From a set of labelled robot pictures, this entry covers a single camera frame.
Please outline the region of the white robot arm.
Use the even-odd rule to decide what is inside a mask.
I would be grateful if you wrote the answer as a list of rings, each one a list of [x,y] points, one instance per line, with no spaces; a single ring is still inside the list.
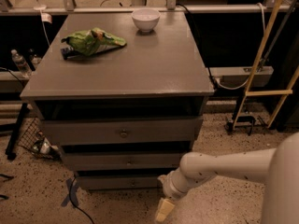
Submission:
[[[159,177],[164,197],[155,220],[164,222],[176,201],[218,175],[265,184],[261,224],[299,224],[299,133],[276,148],[221,156],[183,155],[179,168]]]

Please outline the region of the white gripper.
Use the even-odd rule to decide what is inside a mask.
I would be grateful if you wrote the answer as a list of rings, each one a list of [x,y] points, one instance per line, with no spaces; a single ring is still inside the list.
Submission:
[[[177,168],[168,175],[160,175],[158,180],[162,184],[166,198],[161,198],[158,203],[155,221],[164,222],[175,207],[174,201],[182,199],[191,189],[198,188],[214,177],[214,174],[204,174],[198,171],[187,172],[182,168]]]

